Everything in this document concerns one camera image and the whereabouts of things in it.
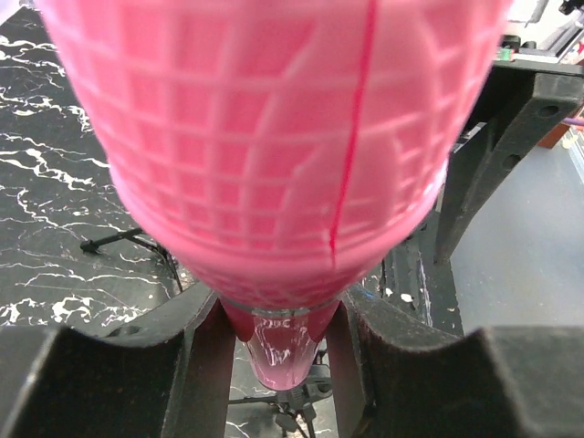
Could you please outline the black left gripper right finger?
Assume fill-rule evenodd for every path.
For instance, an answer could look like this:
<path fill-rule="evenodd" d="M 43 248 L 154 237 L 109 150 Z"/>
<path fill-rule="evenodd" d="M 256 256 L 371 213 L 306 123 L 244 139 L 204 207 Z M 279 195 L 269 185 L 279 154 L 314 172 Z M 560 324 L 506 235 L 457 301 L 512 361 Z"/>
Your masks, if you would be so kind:
<path fill-rule="evenodd" d="M 480 328 L 457 338 L 365 291 L 328 326 L 342 437 L 580 437 L 583 330 Z"/>

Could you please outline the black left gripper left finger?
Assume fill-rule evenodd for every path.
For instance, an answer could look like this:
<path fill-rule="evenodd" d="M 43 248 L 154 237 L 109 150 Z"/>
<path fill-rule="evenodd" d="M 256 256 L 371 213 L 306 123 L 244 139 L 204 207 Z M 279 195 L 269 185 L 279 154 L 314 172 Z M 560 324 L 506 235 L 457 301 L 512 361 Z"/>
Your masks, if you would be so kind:
<path fill-rule="evenodd" d="M 93 337 L 65 326 L 1 330 L 4 437 L 220 437 L 235 336 L 196 285 Z"/>

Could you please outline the black tripod mic stand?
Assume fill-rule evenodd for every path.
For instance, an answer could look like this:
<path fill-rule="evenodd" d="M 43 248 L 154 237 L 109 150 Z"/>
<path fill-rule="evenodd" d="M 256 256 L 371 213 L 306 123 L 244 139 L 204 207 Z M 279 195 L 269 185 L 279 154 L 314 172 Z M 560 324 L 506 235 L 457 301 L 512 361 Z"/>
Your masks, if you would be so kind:
<path fill-rule="evenodd" d="M 153 252 L 161 259 L 175 281 L 179 294 L 186 288 L 200 283 L 180 265 L 168 249 L 158 242 L 146 240 L 145 235 L 146 233 L 141 228 L 136 227 L 97 240 L 84 240 L 79 247 L 85 254 L 98 256 L 101 247 L 126 240 Z M 314 437 L 316 435 L 314 420 L 317 418 L 314 403 L 332 396 L 332 380 L 329 365 L 325 362 L 326 355 L 327 346 L 319 342 L 311 356 L 312 362 L 308 369 L 308 376 L 292 390 L 269 391 L 261 396 L 246 395 L 240 399 L 232 399 L 229 403 L 231 405 L 265 403 L 277 408 L 275 423 L 281 428 L 284 437 L 290 433 L 298 433 L 302 437 Z"/>

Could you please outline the pink toy microphone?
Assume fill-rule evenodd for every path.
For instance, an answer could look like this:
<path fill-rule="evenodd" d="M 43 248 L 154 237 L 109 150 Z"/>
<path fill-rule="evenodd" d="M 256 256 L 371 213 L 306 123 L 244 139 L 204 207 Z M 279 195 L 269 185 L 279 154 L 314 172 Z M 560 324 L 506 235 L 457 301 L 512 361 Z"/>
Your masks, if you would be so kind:
<path fill-rule="evenodd" d="M 257 378 L 429 213 L 507 1 L 41 1 L 133 219 L 215 291 Z"/>

